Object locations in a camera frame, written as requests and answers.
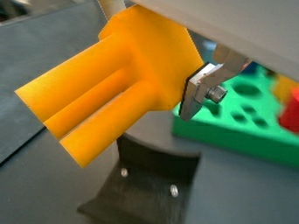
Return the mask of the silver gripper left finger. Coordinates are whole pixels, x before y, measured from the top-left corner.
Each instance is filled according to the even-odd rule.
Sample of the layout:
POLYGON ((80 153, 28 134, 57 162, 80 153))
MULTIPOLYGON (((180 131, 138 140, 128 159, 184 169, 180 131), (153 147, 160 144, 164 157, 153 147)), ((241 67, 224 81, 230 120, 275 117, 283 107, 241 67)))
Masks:
POLYGON ((125 7, 124 0, 97 0, 106 20, 109 20, 125 7))

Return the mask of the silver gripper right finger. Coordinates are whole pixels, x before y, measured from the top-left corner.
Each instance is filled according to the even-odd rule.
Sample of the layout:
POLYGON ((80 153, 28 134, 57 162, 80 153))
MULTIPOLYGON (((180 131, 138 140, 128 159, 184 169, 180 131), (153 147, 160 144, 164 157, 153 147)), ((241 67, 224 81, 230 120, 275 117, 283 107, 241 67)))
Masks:
POLYGON ((224 45, 216 45, 212 58, 217 65, 206 62, 185 80, 178 109, 184 121, 193 118, 205 100, 220 103, 228 92, 220 84, 238 75, 252 62, 224 45))

